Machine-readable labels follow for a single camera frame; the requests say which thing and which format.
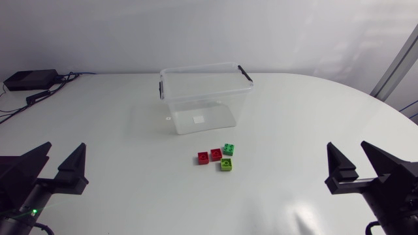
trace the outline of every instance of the clear plastic storage box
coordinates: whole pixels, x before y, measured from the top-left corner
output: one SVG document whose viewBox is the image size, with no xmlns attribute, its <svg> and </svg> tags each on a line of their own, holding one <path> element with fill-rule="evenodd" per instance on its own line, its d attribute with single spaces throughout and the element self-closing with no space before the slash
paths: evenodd
<svg viewBox="0 0 418 235">
<path fill-rule="evenodd" d="M 178 134 L 234 127 L 253 80 L 237 63 L 164 69 L 160 98 Z"/>
</svg>

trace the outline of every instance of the plastic box lid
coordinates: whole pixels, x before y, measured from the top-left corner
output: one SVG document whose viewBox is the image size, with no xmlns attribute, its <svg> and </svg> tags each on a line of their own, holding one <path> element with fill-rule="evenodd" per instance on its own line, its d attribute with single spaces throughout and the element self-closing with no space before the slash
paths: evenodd
<svg viewBox="0 0 418 235">
<path fill-rule="evenodd" d="M 165 102 L 249 93 L 253 87 L 253 80 L 237 63 L 164 69 L 160 77 L 160 98 Z"/>
</svg>

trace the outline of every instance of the lego brick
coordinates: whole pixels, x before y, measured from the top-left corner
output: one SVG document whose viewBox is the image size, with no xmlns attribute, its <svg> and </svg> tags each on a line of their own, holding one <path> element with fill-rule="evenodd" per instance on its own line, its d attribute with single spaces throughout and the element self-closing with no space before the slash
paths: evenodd
<svg viewBox="0 0 418 235">
<path fill-rule="evenodd" d="M 197 158 L 199 160 L 199 165 L 204 165 L 209 163 L 209 155 L 208 152 L 202 152 L 197 154 Z"/>
<path fill-rule="evenodd" d="M 222 158 L 221 149 L 211 149 L 210 154 L 212 155 L 212 161 L 219 161 Z"/>
<path fill-rule="evenodd" d="M 230 171 L 233 169 L 233 162 L 231 159 L 221 159 L 221 170 Z"/>
<path fill-rule="evenodd" d="M 223 154 L 232 156 L 234 154 L 234 145 L 225 144 L 225 147 L 223 147 Z"/>
</svg>

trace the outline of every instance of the white table surface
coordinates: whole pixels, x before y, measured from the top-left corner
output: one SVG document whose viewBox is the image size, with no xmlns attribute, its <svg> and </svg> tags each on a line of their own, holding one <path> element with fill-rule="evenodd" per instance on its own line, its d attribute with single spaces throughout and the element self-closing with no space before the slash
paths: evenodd
<svg viewBox="0 0 418 235">
<path fill-rule="evenodd" d="M 84 75 L 0 125 L 0 155 L 50 141 L 40 177 L 53 178 L 87 144 L 83 195 L 53 195 L 38 220 L 57 235 L 364 234 L 376 218 L 361 195 L 329 193 L 326 145 L 346 154 L 361 178 L 375 177 L 361 141 L 418 161 L 416 124 L 328 80 L 250 76 L 255 90 L 236 127 L 177 135 L 158 74 Z M 8 92 L 0 109 L 36 92 Z M 197 152 L 224 143 L 235 145 L 232 172 L 197 165 Z"/>
</svg>

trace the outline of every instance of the lime green lego brick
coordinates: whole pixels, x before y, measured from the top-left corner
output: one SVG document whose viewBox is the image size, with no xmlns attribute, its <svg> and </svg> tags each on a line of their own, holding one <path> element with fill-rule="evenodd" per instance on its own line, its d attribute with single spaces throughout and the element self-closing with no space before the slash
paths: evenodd
<svg viewBox="0 0 418 235">
<path fill-rule="evenodd" d="M 233 162 L 231 159 L 221 159 L 221 170 L 230 171 L 233 169 Z"/>
<path fill-rule="evenodd" d="M 232 156 L 234 154 L 234 145 L 225 144 L 225 147 L 223 147 L 223 154 Z"/>
</svg>

